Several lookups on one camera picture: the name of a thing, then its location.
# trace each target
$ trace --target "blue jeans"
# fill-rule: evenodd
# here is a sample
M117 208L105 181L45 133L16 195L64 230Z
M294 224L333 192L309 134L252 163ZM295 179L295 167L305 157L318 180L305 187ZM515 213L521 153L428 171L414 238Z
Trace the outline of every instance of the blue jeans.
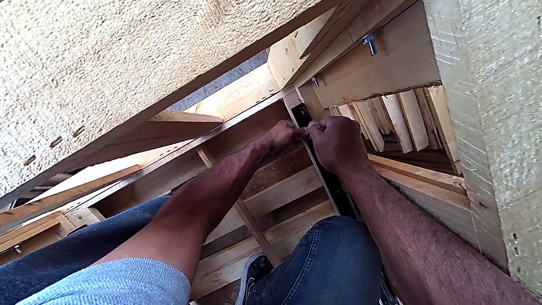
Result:
M161 196L0 267L0 304L16 302L84 269L141 230ZM256 284L248 304L377 304L380 256L367 228L347 217L317 222L282 265Z

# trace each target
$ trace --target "wooden structure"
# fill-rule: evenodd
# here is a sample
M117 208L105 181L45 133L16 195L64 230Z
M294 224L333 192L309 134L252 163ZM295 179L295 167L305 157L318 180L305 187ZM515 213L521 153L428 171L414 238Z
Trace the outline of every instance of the wooden structure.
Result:
M34 24L37 11L0 3L0 76L9 80L0 94L0 202L86 167L0 213L1 262L175 189L304 103L314 119L357 120L382 178L542 293L537 0L513 10L486 0L142 5L109 21L108 7L68 2ZM81 24L62 18L74 13ZM81 36L94 21L94 36ZM40 45L33 29L43 30ZM362 44L372 32L375 56ZM266 64L185 112L166 110L267 47ZM258 251L278 265L312 224L337 214L302 146L266 159L205 241L192 298L239 279ZM14 256L14 247L24 251Z

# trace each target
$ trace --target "sneaker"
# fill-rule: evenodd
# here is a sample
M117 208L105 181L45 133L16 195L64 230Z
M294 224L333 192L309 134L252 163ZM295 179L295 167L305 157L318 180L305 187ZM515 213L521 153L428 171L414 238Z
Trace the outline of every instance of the sneaker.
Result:
M243 273L241 273L241 286L235 305L244 305L254 285L263 277L270 274L271 271L273 271L273 265L263 252L249 257L243 267Z

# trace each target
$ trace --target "right hand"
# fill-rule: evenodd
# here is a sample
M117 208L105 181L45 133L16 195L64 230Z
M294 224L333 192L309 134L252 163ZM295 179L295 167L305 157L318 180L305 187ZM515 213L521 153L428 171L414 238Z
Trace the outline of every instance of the right hand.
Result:
M344 170L371 168L359 123L347 117L325 117L309 123L309 132L320 164L339 175Z

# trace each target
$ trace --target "screw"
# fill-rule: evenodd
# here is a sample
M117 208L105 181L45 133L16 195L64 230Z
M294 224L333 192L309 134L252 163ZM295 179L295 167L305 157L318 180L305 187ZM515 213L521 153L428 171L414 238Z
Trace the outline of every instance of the screw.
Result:
M320 87L320 84L318 83L318 79L316 77L311 77L311 81L314 82L314 84L316 85L316 87Z
M363 44L368 44L369 45L369 50L371 51L371 56L375 56L376 55L376 47L375 47L375 32L371 33L371 34L368 34L367 36L363 37L362 38L362 41L363 41Z

